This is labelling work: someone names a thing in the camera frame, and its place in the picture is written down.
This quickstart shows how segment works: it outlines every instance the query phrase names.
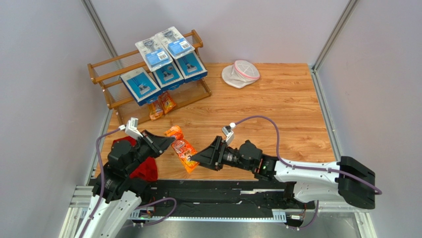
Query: orange snack bag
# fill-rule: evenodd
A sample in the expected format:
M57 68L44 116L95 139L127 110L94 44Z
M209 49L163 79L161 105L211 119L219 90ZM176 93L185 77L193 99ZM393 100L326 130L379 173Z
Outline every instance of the orange snack bag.
M163 110L161 107L161 103L159 100L156 100L155 102L148 104L148 109L150 110L150 118L151 120L157 120L162 116Z
M176 107L176 103L173 101L173 99L170 97L170 94L168 92L164 92L159 96L159 100L162 103L162 107L164 109L164 113L167 114L170 112L171 109Z
M182 129L178 125L173 126L168 131L164 132L166 136L174 136L176 140L171 144L177 156L179 156L180 162L182 162L186 171L190 174L193 169L198 166L198 162L191 161L191 156L195 155L197 151L193 146L183 138Z

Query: cable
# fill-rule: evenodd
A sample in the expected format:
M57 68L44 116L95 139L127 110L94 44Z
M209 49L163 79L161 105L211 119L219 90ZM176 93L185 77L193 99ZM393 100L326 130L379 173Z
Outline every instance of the cable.
M118 129L116 129L116 130L113 130L113 131L110 131L110 132L108 132L108 133L106 133L106 134L104 134L104 135L100 135L100 136L97 138L96 142L95 142L95 148L96 148L96 150L97 150L98 163L100 164L100 171L101 171L101 172L100 172L100 177L101 177L101 189L100 189L100 196L99 196L98 201L97 201L97 203L95 204L95 207L93 208L93 210L92 210L91 214L89 215L89 218L88 218L88 220L87 220L87 222L86 222L86 224L85 224L84 228L82 229L82 232L81 232L81 235L79 236L79 238L82 238L82 237L84 236L85 231L86 231L86 229L88 228L88 225L89 225L90 221L94 218L94 214L95 214L95 212L97 211L98 206L100 205L100 203L101 203L101 199L102 199L103 194L104 194L104 187L106 186L106 184L105 184L105 182L104 182L105 178L104 178L103 161L102 161L102 159L101 159L101 153L100 153L100 141L101 141L101 139L102 139L103 137L106 137L106 136L111 135L111 134L113 134L113 133L116 133L116 132L118 132L118 131L120 131L120 128L118 128Z
M303 212L301 213L301 215L303 216L302 219L305 220L305 216L306 216L306 203L304 204L305 208L303 209Z
M305 226L303 226L303 227L288 227L288 228L291 228L292 230L299 231L299 230L301 230L301 229L304 229L304 228L307 228L307 227L311 226L311 225L312 225L312 223L314 223L315 219L317 218L317 215L318 215L318 209L319 209L319 200L317 200L317 201L316 201L315 214L314 214L314 216L312 217L312 220L311 220L308 224L306 224L306 225L305 225Z
M341 170L335 170L335 169L331 169L331 168L324 169L324 168L316 168L316 167L296 166L296 165L291 165L290 164L291 161L289 161L289 162L284 161L284 159L281 158L280 152L279 152L280 132L278 131L278 127L273 120L271 120L270 118L265 117L265 116L256 115L256 116L250 116L250 117L244 118L244 119L236 122L235 124L238 125L238 124L240 124L240 123L242 123L246 120L252 119L252 118L263 118L263 119L268 120L270 123L272 123L272 125L275 128L275 131L277 132L277 147L276 147L277 158L285 166L289 166L289 167L295 168L295 169L302 169L302 170L324 171L324 172L333 172L333 173L342 174L342 175L348 176L348 177L350 177L350 178L352 178L352 179L354 179L358 182L361 182L361 183L365 184L366 186L372 188L373 190L375 190L375 195L381 195L382 194L382 191L379 188L377 188L376 186L374 186L374 185L370 184L369 182L367 182L367 181L365 181L365 180L363 180L363 179L361 179L361 178L359 178L359 177L357 177L353 174L350 174L348 172L344 172L344 171L341 171Z
M174 202L173 208L171 209L171 211L167 215L165 215L164 217L162 217L161 219L159 219L157 221L154 221L154 222L150 222L150 223L144 223L143 226L152 226L152 225L158 224L158 223L164 221L165 219L167 219L174 212L174 210L176 209L177 201L176 201L176 199L174 199L172 197L166 197L166 198L162 198L162 199L157 200L155 202L148 203L148 204L145 204L145 205L142 205L142 206L139 206L139 207L136 208L136 209L140 209L140 208L144 208L144 207L149 207L149 206L155 205L157 203L168 201L168 200L172 200ZM127 228L127 227L132 227L132 226L133 226L133 224L132 225L126 225L126 226L124 226L122 228Z

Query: packaged razor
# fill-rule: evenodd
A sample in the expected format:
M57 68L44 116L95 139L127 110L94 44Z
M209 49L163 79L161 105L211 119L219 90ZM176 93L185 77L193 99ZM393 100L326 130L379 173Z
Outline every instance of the packaged razor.
M120 75L120 79L139 106L154 102L162 93L162 90L144 68L137 68L124 73Z
M183 57L195 50L195 48L174 26L157 33L156 38L168 50L168 52L170 52L174 59Z
M139 53L141 53L142 58L151 72L173 61L167 50L155 37L139 41L135 43L135 46L138 48Z
M182 76L185 78L185 83L199 80L208 74L208 71L195 52L189 53L175 60L175 62Z
M153 76L162 91L174 90L185 83L174 61L154 71Z

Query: red component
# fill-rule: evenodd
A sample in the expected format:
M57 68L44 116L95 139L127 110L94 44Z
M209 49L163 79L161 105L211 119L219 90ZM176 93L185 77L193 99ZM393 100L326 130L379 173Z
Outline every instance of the red component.
M113 145L120 140L128 140L132 146L136 145L136 140L130 136L117 139L113 141ZM148 157L140 166L138 166L135 171L133 171L130 176L133 178L141 178L148 182L154 182L158 179L158 169L156 160L152 157Z

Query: wooden floor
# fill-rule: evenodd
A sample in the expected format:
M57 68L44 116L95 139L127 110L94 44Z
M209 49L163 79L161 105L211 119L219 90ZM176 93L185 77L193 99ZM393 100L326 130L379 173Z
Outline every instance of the wooden floor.
M331 162L334 155L322 119L321 109L306 64L256 64L261 79L242 89L227 85L221 71L229 64L207 63L205 81L212 96L170 112L164 117L138 125L156 135L163 135L173 125L182 128L197 151L211 144L221 128L230 122L252 115L263 115L275 121L280 130L280 155L307 162ZM108 131L119 126L113 114ZM113 140L125 137L118 132L106 138L101 152L107 160ZM250 140L268 155L275 155L276 135L271 123L251 119L238 125L232 147ZM156 159L160 179L253 179L250 172L225 166L219 172L197 167L188 174L170 147Z

